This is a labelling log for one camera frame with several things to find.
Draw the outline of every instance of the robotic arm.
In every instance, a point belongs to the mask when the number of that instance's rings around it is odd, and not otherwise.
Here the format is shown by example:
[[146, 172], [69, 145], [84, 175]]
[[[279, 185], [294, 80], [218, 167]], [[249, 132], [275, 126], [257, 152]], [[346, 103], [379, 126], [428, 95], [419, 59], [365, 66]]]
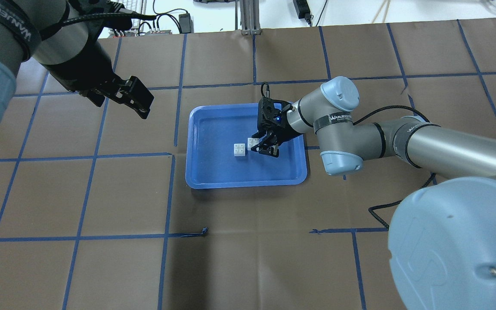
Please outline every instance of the robotic arm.
[[[132, 13], [103, 0], [0, 0], [0, 122], [14, 95], [20, 63], [31, 56], [67, 90], [96, 106], [108, 97], [147, 118], [154, 96], [135, 76], [124, 80], [116, 75], [96, 41], [105, 26], [130, 29]], [[81, 16], [93, 19], [69, 23]]]
[[313, 130], [329, 175], [395, 155], [453, 178], [414, 192], [396, 209], [388, 234], [394, 282], [410, 310], [496, 309], [496, 140], [419, 116], [354, 125], [350, 112], [358, 104], [345, 77], [293, 104], [267, 92], [252, 136], [263, 139], [251, 150], [278, 157], [282, 143]]

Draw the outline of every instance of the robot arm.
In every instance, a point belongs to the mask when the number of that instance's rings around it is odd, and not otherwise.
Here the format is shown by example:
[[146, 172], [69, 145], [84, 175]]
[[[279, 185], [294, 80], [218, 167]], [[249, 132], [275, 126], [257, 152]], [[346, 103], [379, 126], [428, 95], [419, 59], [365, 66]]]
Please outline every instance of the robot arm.
[[263, 139], [252, 151], [277, 157], [281, 143], [313, 130], [330, 175], [395, 155], [453, 178], [414, 192], [395, 210], [388, 232], [394, 282], [410, 310], [496, 309], [496, 140], [417, 116], [354, 126], [359, 94], [344, 77], [293, 104], [268, 97], [254, 135]]
[[[79, 16], [117, 12], [124, 17], [62, 25]], [[0, 122], [14, 95], [20, 63], [30, 56], [67, 90], [79, 92], [96, 106], [108, 97], [147, 118], [154, 97], [138, 78], [116, 75], [96, 41], [105, 26], [130, 29], [126, 13], [131, 11], [111, 1], [0, 0]]]

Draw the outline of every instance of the white toy brick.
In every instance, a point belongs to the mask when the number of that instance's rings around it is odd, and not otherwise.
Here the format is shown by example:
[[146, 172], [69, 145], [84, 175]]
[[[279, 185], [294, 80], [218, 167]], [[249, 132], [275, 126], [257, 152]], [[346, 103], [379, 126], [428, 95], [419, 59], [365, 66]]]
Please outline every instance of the white toy brick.
[[244, 143], [235, 143], [235, 157], [246, 156], [246, 145]]
[[260, 143], [260, 139], [258, 138], [248, 138], [248, 149], [252, 149], [253, 146]]

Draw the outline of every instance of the bolt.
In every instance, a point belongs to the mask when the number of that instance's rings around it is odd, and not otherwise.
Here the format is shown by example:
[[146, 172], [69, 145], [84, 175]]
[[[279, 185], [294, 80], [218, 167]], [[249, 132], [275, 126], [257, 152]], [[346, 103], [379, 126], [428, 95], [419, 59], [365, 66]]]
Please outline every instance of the bolt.
[[495, 267], [490, 267], [490, 274], [494, 277], [496, 277], [496, 268]]

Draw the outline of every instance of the metal bracket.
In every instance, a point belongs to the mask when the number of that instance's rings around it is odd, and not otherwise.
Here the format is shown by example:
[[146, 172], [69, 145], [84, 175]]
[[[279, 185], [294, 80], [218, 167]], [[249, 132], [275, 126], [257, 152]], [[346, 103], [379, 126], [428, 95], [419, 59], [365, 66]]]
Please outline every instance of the metal bracket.
[[244, 35], [260, 34], [260, 0], [240, 1], [240, 23]]

